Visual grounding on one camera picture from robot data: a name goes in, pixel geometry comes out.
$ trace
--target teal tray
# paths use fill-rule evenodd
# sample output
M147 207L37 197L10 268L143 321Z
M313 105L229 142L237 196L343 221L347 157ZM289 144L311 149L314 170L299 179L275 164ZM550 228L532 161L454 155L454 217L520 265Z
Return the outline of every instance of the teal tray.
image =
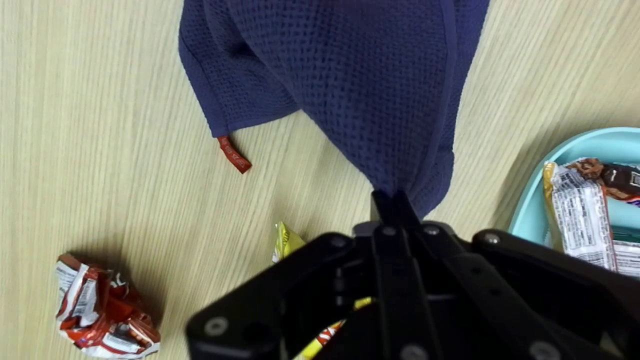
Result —
M528 179L510 232L536 244L549 244L549 221L543 192L544 161L566 164L579 157L601 157L602 161L640 164L640 127L602 127L574 135L552 149ZM614 228L640 229L640 207L608 200L608 214Z

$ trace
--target blue cloth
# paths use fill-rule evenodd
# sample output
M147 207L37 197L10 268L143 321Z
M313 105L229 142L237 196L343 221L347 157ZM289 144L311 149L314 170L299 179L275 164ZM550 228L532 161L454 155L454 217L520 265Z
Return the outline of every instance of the blue cloth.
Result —
M419 216L448 192L486 0L187 0L180 58L214 135L305 109Z

